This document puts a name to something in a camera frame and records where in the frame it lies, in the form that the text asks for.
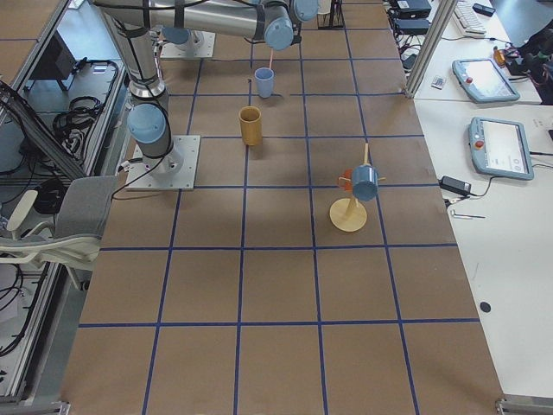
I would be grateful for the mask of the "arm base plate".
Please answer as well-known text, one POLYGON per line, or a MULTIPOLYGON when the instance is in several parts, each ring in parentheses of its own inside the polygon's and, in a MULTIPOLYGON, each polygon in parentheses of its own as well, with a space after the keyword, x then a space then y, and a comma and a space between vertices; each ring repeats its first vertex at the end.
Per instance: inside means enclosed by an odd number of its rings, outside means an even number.
POLYGON ((129 167, 125 184, 136 191, 193 190, 200 153, 199 135, 174 135, 173 149, 161 164, 144 158, 139 145, 135 145, 133 157, 142 158, 140 163, 129 167))
POLYGON ((165 60, 198 60, 213 57, 215 34, 197 30, 162 32, 160 56, 165 60))

